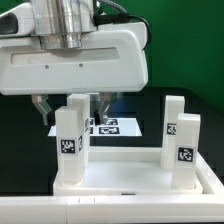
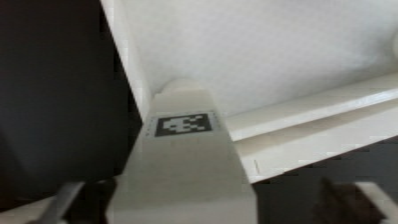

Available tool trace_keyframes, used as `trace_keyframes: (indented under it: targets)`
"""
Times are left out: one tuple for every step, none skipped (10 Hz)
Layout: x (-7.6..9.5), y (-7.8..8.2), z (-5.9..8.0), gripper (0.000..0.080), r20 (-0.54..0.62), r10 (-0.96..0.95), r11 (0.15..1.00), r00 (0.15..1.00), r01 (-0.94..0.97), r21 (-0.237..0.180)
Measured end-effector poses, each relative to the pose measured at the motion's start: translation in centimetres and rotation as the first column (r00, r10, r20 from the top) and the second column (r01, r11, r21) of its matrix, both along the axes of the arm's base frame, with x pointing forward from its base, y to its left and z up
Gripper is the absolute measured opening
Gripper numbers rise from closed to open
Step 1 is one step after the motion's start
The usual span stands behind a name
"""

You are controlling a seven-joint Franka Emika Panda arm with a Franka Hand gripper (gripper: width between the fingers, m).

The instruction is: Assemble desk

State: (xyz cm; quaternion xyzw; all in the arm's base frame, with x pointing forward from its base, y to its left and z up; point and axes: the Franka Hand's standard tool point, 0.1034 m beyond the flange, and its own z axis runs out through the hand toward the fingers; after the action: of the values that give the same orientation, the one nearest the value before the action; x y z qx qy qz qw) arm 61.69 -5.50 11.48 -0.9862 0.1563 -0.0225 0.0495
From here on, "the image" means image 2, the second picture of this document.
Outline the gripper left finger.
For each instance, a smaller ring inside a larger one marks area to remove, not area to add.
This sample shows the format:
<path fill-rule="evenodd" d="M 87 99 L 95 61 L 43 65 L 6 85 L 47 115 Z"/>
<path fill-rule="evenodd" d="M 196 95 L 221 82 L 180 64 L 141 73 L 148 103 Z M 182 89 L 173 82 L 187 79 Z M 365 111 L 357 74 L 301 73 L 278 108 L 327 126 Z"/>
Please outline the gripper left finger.
<path fill-rule="evenodd" d="M 55 196 L 0 213 L 0 224 L 109 224 L 114 179 L 70 182 Z"/>

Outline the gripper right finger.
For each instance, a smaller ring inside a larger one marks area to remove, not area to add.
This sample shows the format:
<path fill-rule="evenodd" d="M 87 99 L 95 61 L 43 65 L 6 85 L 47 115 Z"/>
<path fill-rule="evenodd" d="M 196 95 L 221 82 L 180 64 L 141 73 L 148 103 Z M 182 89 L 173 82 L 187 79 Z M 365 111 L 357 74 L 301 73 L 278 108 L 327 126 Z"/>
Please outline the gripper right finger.
<path fill-rule="evenodd" d="M 398 203 L 373 182 L 322 179 L 322 223 L 398 224 Z"/>

